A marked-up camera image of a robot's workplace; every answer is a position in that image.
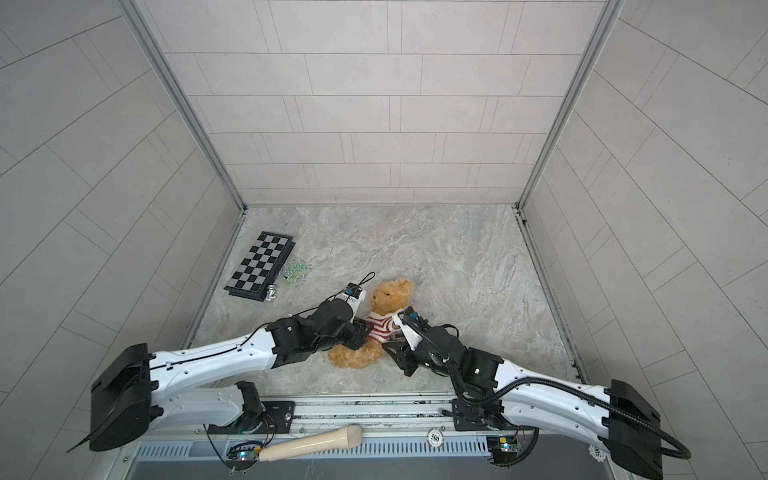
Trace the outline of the knitted american flag sweater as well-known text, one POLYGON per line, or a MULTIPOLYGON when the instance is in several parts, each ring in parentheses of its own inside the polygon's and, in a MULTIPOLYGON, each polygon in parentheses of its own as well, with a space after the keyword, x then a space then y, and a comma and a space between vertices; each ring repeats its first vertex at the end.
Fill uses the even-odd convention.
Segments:
POLYGON ((368 337, 379 344, 397 341, 402 334, 401 326, 395 321, 396 312, 379 314, 371 311, 365 320, 372 325, 368 337))

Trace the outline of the tan plush teddy bear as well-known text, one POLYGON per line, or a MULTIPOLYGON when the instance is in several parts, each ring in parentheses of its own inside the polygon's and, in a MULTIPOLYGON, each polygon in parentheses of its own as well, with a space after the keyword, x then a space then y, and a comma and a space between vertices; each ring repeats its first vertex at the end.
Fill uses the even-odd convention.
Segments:
MULTIPOLYGON (((414 284, 405 278, 380 283, 370 299, 370 312, 387 314, 409 306, 414 284)), ((330 364, 342 369, 363 369, 385 355, 383 344, 367 338, 364 345, 356 351, 342 345, 334 346, 328 353, 330 364)))

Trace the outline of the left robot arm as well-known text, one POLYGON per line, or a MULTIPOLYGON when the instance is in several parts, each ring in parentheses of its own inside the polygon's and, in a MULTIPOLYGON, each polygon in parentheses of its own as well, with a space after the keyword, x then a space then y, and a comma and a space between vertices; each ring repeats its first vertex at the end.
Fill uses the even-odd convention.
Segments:
POLYGON ((359 348, 369 327, 358 318, 361 295, 323 301, 309 317, 292 315, 252 333, 202 347, 150 352, 145 343, 124 349, 90 388, 90 431, 83 444, 94 452, 126 445, 170 426, 227 427, 259 412, 256 387, 232 390, 210 383, 307 360, 335 345, 359 348))

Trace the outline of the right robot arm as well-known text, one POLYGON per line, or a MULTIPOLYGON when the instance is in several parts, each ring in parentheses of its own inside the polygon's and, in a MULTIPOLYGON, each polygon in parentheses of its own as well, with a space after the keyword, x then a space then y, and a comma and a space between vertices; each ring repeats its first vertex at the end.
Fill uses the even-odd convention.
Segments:
POLYGON ((412 375, 419 367, 448 377, 457 399, 496 429, 532 427, 583 441, 646 479, 663 476, 661 419, 630 384, 584 385, 540 375, 468 348, 444 327, 394 333, 383 348, 412 375))

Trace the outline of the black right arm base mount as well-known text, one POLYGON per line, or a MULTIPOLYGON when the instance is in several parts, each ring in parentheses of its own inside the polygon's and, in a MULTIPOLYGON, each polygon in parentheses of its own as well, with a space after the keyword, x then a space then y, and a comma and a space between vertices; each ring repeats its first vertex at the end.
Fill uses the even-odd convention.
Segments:
POLYGON ((468 405, 456 398, 451 401, 449 409, 443 409, 441 414, 453 420, 456 431, 538 431, 537 427, 516 425, 504 415, 501 400, 480 406, 468 405))

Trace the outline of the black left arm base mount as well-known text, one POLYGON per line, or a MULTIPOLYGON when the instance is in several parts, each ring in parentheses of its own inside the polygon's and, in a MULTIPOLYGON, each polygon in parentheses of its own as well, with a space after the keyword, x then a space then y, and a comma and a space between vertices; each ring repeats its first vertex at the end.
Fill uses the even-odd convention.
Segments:
POLYGON ((294 401, 263 401, 253 382, 238 381, 227 387, 235 393, 238 415, 228 424, 209 423, 206 431, 215 435, 287 434, 293 421, 294 401))

